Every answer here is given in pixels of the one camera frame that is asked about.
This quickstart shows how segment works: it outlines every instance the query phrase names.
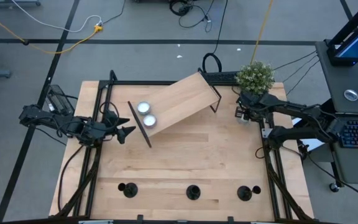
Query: potted plant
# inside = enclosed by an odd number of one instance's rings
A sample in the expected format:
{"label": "potted plant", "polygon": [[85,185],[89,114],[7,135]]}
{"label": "potted plant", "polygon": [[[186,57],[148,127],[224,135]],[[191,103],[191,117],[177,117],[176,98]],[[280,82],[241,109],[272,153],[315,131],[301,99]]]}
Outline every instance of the potted plant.
{"label": "potted plant", "polygon": [[241,98],[249,100],[243,103],[253,105],[273,86],[273,69],[262,62],[252,62],[241,68],[236,75],[236,81],[241,89],[240,95],[244,96]]}

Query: wooden table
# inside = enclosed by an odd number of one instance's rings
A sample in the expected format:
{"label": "wooden table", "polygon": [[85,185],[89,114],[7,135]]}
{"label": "wooden table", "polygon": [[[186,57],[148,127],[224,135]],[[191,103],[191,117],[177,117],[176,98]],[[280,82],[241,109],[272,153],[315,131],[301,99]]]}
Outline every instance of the wooden table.
{"label": "wooden table", "polygon": [[[97,87],[98,82],[83,82],[76,115],[92,115]],[[114,85],[111,101],[121,117],[131,119],[124,126],[135,126],[128,101],[139,101],[164,87]],[[123,145],[115,138],[103,144],[91,218],[135,220],[137,215],[143,215],[145,220],[225,221],[229,216],[235,221],[274,220],[265,161],[255,157],[255,150],[262,145],[259,125],[238,122],[234,117],[237,95],[229,86],[216,88],[222,95],[217,113],[205,108],[152,136],[153,148],[148,147],[139,128]],[[270,93],[285,99],[282,83],[275,83]],[[292,127],[289,116],[275,113],[274,121],[276,125]],[[297,149],[295,141],[287,141],[285,146]],[[62,167],[78,148],[76,139],[68,140]],[[62,206],[78,186],[84,151],[70,162],[65,172]],[[281,150],[281,157],[288,191],[312,217],[299,156]],[[117,189],[120,183],[129,182],[139,188],[134,198],[126,198]],[[201,189],[198,200],[186,197],[186,188],[193,184]],[[250,188],[258,185],[262,193],[243,202],[237,197],[237,189],[242,185]],[[57,189],[50,214],[58,212]],[[282,196],[277,188],[276,191],[281,217],[285,217]],[[85,210],[87,196],[86,191],[80,214]]]}

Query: wooden panel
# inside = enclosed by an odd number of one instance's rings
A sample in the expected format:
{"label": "wooden panel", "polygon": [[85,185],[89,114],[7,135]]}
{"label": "wooden panel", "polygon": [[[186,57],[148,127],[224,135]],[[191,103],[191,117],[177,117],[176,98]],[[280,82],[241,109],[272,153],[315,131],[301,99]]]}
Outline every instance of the wooden panel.
{"label": "wooden panel", "polygon": [[151,107],[151,114],[157,118],[157,124],[152,129],[145,128],[149,137],[165,128],[199,112],[219,100],[218,96],[207,84],[200,73],[195,73],[170,86],[151,92],[131,103],[135,107],[139,102],[146,101]]}
{"label": "wooden panel", "polygon": [[[97,82],[83,83],[77,114],[92,113],[97,85]],[[114,86],[111,101],[121,117],[131,119],[124,126],[135,125],[127,101],[139,101],[164,87]],[[92,218],[133,220],[142,214],[146,220],[224,221],[233,216],[237,221],[273,221],[265,163],[255,157],[255,150],[262,145],[259,125],[238,122],[234,117],[237,95],[229,86],[217,89],[222,95],[217,113],[205,108],[164,129],[151,137],[151,149],[139,129],[123,145],[116,138],[103,144]],[[281,83],[276,83],[271,93],[281,99],[285,97]],[[275,123],[290,126],[291,120],[289,116],[275,114]],[[285,145],[296,149],[294,141]],[[77,148],[77,141],[69,139],[62,165]],[[78,186],[82,160],[83,152],[68,166],[63,181],[63,203]],[[299,157],[282,151],[282,161],[288,190],[303,210],[313,216]],[[118,184],[129,182],[139,188],[134,198],[125,198],[117,189]],[[191,184],[201,189],[198,200],[186,197],[186,188]],[[262,193],[243,202],[236,195],[242,185],[250,188],[258,185]],[[57,191],[51,214],[57,213],[56,204]]]}

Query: gray floor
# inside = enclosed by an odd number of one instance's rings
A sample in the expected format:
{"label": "gray floor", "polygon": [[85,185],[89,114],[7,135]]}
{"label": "gray floor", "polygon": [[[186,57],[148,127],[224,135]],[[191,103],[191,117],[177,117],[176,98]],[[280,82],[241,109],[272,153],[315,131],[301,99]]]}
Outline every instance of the gray floor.
{"label": "gray floor", "polygon": [[[41,2],[42,7],[26,9],[41,21],[64,26],[73,0]],[[85,18],[93,14],[104,19],[115,15],[122,2],[81,0],[71,28],[78,29]],[[353,14],[357,12],[358,0],[347,0],[347,3]],[[202,0],[197,4],[207,7],[209,1]],[[255,40],[268,4],[269,0],[229,1],[221,38]],[[135,4],[127,0],[123,15],[106,24],[104,31],[94,39],[215,39],[223,6],[224,1],[214,3],[210,12],[213,28],[206,34],[201,24],[193,29],[179,27],[178,18],[168,10],[165,1],[144,0]],[[199,16],[194,10],[183,22],[191,23]],[[61,30],[36,24],[16,8],[0,8],[0,20],[25,38],[59,39],[62,35]],[[273,4],[262,39],[322,40],[332,37],[346,21],[339,0],[279,0]],[[92,19],[83,32],[69,34],[68,38],[86,37],[96,22],[97,19]],[[0,28],[0,38],[11,36]],[[55,50],[57,44],[39,46]],[[83,44],[61,56],[52,83],[59,84],[66,94],[77,95],[83,80],[107,79],[110,69],[114,69],[120,80],[179,80],[194,73],[201,66],[203,55],[213,49],[214,45],[201,44]],[[253,49],[253,45],[219,45],[216,54],[222,60],[224,70],[238,70],[241,65],[249,63]],[[261,45],[256,59],[276,67],[313,50],[313,46]],[[0,44],[0,69],[12,71],[10,79],[0,78],[0,202],[26,133],[26,128],[19,125],[18,116],[24,105],[37,102],[52,59],[53,55],[42,54],[22,44]],[[303,62],[278,70],[276,80],[284,80]],[[209,60],[207,67],[210,71],[216,69]],[[308,67],[285,82],[286,91]],[[329,98],[319,64],[310,70],[288,98],[307,104],[322,103]],[[63,146],[42,133],[35,133],[4,221],[47,217],[63,152]],[[331,170],[328,164],[321,165]],[[328,189],[332,182],[330,177],[309,161],[305,161],[304,168],[316,218],[327,222],[358,223],[358,195],[348,188],[332,194]]]}

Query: white cable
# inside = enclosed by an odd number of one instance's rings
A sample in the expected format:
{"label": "white cable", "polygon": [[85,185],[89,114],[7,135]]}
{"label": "white cable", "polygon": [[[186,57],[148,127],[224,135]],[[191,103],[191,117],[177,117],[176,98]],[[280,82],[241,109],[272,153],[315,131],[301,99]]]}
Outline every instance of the white cable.
{"label": "white cable", "polygon": [[22,7],[20,7],[20,6],[18,5],[18,3],[15,2],[15,0],[11,0],[11,1],[12,1],[19,9],[21,9],[24,13],[26,13],[29,17],[31,17],[31,19],[35,20],[36,22],[38,22],[38,23],[40,23],[40,24],[42,24],[42,25],[49,26],[49,27],[53,27],[53,28],[56,28],[56,29],[66,30],[66,31],[68,31],[68,32],[80,32],[80,31],[84,28],[84,26],[85,26],[86,22],[88,21],[88,19],[91,19],[92,17],[97,17],[97,18],[99,18],[98,24],[100,24],[100,25],[103,24],[102,18],[101,18],[100,16],[93,15],[93,16],[89,16],[88,18],[86,18],[84,24],[82,25],[82,27],[81,27],[79,30],[72,31],[72,30],[68,30],[68,29],[66,29],[66,28],[64,28],[64,27],[57,27],[57,26],[53,26],[53,25],[50,25],[50,24],[46,24],[46,23],[44,23],[44,22],[41,22],[41,21],[39,21],[38,19],[36,19],[36,18],[34,18],[33,16],[31,16],[31,15],[30,15],[26,10],[24,10]]}

